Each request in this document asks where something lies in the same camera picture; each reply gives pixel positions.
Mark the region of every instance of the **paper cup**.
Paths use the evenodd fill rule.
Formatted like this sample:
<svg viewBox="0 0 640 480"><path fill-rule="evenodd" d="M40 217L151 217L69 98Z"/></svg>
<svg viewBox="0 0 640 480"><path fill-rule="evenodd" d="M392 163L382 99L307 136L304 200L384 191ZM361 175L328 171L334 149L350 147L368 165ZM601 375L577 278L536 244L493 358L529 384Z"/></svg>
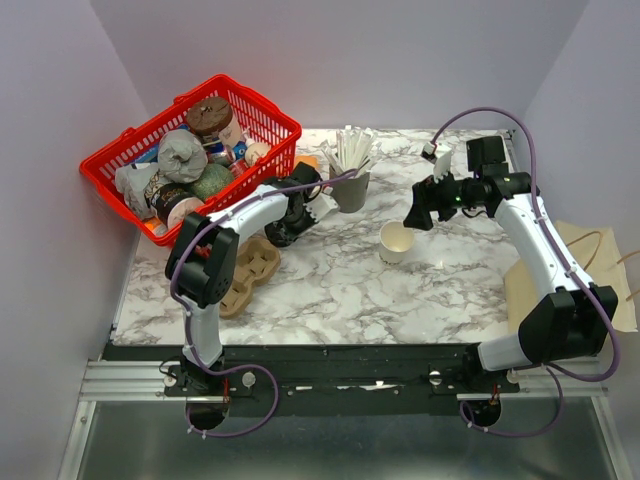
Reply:
<svg viewBox="0 0 640 480"><path fill-rule="evenodd" d="M380 229L380 258L386 263L400 263L413 247L413 230L402 222L388 222Z"/></svg>

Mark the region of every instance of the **purple wall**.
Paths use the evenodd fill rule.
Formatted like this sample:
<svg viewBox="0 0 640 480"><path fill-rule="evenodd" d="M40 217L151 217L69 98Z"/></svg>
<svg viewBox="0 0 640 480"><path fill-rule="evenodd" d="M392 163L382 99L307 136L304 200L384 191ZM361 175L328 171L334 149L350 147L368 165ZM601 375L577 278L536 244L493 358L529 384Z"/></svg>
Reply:
<svg viewBox="0 0 640 480"><path fill-rule="evenodd" d="M550 215L613 226L623 254L640 249L638 19L637 0L591 0L525 116ZM528 162L522 140L521 164ZM627 274L631 290L640 288L640 257L627 263ZM622 341L623 364L609 382L610 403L640 476L640 338L627 334Z"/></svg>
<svg viewBox="0 0 640 480"><path fill-rule="evenodd" d="M224 72L305 127L425 128L523 114L587 0L91 3L150 113Z"/></svg>
<svg viewBox="0 0 640 480"><path fill-rule="evenodd" d="M132 245L78 165L146 113L88 2L27 3L0 6L0 477L34 480L57 476Z"/></svg>

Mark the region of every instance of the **marble table surface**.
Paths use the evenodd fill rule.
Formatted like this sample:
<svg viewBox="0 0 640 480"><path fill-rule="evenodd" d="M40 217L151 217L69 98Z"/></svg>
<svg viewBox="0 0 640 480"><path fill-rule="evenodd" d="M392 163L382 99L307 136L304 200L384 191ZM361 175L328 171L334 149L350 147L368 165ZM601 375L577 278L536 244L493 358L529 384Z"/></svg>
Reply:
<svg viewBox="0 0 640 480"><path fill-rule="evenodd" d="M468 176L465 142L491 131L445 132L454 149L452 171ZM353 214L335 213L281 250L271 281L254 290L247 310L221 320L224 344L375 344L480 342L507 333L503 276L519 258L507 235L482 215L461 214L416 241L399 265L384 264L378 233L402 220L411 185L432 173L420 157L433 130L383 130L381 157L371 172L367 202ZM304 130L297 154L316 155L335 144L333 130ZM182 314L169 297L164 267L169 250L140 236L117 325L116 345L177 345Z"/></svg>

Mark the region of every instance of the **black metal frame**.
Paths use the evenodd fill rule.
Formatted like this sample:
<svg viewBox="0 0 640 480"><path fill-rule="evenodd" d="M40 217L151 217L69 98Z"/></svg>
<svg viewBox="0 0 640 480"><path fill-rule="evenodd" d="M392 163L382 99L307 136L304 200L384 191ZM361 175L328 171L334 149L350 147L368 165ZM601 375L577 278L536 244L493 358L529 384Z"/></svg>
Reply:
<svg viewBox="0 0 640 480"><path fill-rule="evenodd" d="M166 387L165 395L223 396L223 379L205 374L187 361L181 350L108 344L103 360L166 361L179 357L180 364L169 368L176 384ZM246 364L269 369L278 381L277 416L457 415L458 394L490 395L495 384L503 393L519 391L506 380L505 372L478 375L467 370L475 364L474 352L475 345L470 344L228 345L213 369ZM256 382L247 388L242 383L245 373L224 377L229 381L231 415L264 416L273 402L273 386L264 374L253 371ZM488 398L478 402L478 407L486 409L487 404ZM212 407L212 415L218 411L219 406Z"/></svg>

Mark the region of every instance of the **red plastic basket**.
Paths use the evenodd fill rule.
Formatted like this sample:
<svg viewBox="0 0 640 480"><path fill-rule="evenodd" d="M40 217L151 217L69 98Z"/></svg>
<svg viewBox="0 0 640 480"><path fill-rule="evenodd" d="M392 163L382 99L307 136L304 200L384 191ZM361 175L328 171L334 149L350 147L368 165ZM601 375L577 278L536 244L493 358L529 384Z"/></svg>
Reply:
<svg viewBox="0 0 640 480"><path fill-rule="evenodd" d="M242 176L210 198L197 211L201 214L220 210L234 203L273 176L285 176L293 169L296 141L302 128L259 93L244 87L226 75L216 75L202 85L173 100L173 105L144 125L127 128L119 138L109 143L80 164L80 171L95 185L98 194L122 218L134 223L154 243L171 246L181 225L157 237L129 210L114 185L115 171L127 165L156 145L162 135L184 122L187 110L196 102L214 95L226 98L233 106L242 128L249 128L251 138L271 145L269 154Z"/></svg>

